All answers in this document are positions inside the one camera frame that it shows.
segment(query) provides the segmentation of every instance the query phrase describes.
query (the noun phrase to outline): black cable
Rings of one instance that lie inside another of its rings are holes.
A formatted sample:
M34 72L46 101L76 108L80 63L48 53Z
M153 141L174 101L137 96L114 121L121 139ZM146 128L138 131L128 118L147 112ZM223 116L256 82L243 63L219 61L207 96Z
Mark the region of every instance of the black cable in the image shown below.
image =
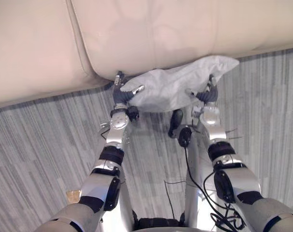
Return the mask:
M234 225L234 227L235 227L236 229L238 229L238 230L242 230L242 229L245 227L245 222L244 222L243 218L238 214L238 212L237 212L234 208L231 208L231 207L230 207L231 204L228 204L228 205L227 205L227 204L224 204L225 207L223 207L222 205L217 204L212 198L210 198L208 192L206 191L205 183L206 183L207 179L210 178L214 173L215 173L215 172L212 172L211 174L209 174L209 175L204 179L204 181L203 181L203 189L204 189L206 195L208 196L208 198L209 198L214 204L216 204L218 207L220 207L220 208L226 210L226 213L225 213L225 216L224 216L224 217L225 217L227 220L228 220L228 219L233 219L233 220L231 220L231 221L229 221L229 222L230 222L230 223L233 222L233 225ZM233 211L234 211L234 215L228 217L228 212L229 212L230 210L233 210ZM237 222L236 218L241 219L241 225L240 225L240 226L237 226L237 225L236 225L236 222Z
M174 184L179 184L179 183L183 183L183 182L186 182L185 180L181 180L181 181L178 181L178 182L167 182L164 180L164 182L168 185L174 185Z
M168 191L167 191L167 183L166 183L165 180L164 180L164 183L165 183L165 188L166 188L167 198L169 199L169 203L170 203L170 206L171 206L171 211L172 211L173 219L175 219L175 217L174 217L174 211L173 211L173 207L172 207L172 203L171 203L171 199L170 199L169 193L168 193Z
M212 210L216 213L216 214L213 214L213 215L216 215L216 218L217 219L220 219L221 222L223 224L225 224L227 227L229 227L231 230L228 230L228 229L225 229L222 227L222 230L226 231L226 232L237 232L237 230L233 227L233 225L218 211L214 208L214 206L211 204L211 202L209 201L207 195L205 194L205 192L203 191L203 189L200 187L199 184L197 184L197 182L193 179L192 175L191 175L191 172L190 172L190 168L189 168L189 164L188 164L188 158L187 158L187 149L185 149L185 157L186 157L186 165L187 165L187 170L188 170L188 174L189 174L189 177L191 179L191 181L197 186L197 188L200 189L200 191L203 193L205 199L207 200L207 202L209 203L210 207L212 208Z
M101 136L103 139L106 140L107 138L105 138L105 137L103 136L103 134L106 133L106 132L108 132L109 130L110 130L110 128L108 128L106 131L104 131L103 133L101 133L100 136Z
M165 188L166 188L166 193L167 193L167 198L169 199L169 203L170 203L170 206L171 206L171 211L172 211L173 219L175 219L175 217L174 217L174 211L173 211L173 207L172 207L172 203L171 203L171 199L170 199L169 193L167 191L167 184L168 185L174 185L174 184L179 184L179 183L183 183L183 182L186 182L186 181L185 180L182 180L182 181L178 181L178 182L167 182L167 181L164 180Z

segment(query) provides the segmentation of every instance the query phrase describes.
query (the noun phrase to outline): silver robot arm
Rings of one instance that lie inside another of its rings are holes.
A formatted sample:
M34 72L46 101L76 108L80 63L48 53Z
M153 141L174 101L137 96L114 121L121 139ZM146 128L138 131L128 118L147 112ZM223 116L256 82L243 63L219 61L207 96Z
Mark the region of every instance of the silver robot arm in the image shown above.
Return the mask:
M253 232L293 232L293 210L261 196L257 177L226 139L215 102L205 101L198 130L212 161L218 197L231 203Z
M110 131L99 159L81 187L80 201L67 205L35 232L93 232L104 212L116 207L121 184L120 167L132 119L127 102L144 89L140 86L133 91L122 92L123 77L121 72L116 76Z

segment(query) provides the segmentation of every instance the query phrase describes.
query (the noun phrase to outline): couch cushion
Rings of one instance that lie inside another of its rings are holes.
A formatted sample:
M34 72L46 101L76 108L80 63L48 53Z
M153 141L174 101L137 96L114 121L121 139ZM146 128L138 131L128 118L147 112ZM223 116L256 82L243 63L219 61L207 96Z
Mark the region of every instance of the couch cushion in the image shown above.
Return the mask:
M65 0L0 0L0 107L107 83L77 45L68 9Z
M293 0L72 1L90 62L109 79L293 47Z

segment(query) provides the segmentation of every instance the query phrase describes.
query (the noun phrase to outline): white cloth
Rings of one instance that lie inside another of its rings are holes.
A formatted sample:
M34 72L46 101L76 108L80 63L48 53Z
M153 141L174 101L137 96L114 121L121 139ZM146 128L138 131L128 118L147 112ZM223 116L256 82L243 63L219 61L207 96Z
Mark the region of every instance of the white cloth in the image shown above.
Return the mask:
M196 101L185 90L203 92L209 75L216 81L239 64L239 61L225 56L209 56L190 64L162 70L155 69L129 80L122 91L131 91L140 85L145 89L129 101L143 112L166 112L188 106Z

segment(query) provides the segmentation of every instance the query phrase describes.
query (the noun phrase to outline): gray striped carpet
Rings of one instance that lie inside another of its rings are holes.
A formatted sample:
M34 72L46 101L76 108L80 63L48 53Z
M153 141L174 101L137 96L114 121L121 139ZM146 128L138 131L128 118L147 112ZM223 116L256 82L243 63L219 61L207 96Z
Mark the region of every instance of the gray striped carpet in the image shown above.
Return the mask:
M219 83L219 108L236 151L264 196L293 208L293 49L242 58ZM101 147L111 88L74 92L0 109L0 232L28 232L66 205ZM171 218L163 180L184 180L183 150L168 138L170 113L143 113L124 167L139 217ZM177 218L184 183L169 185Z

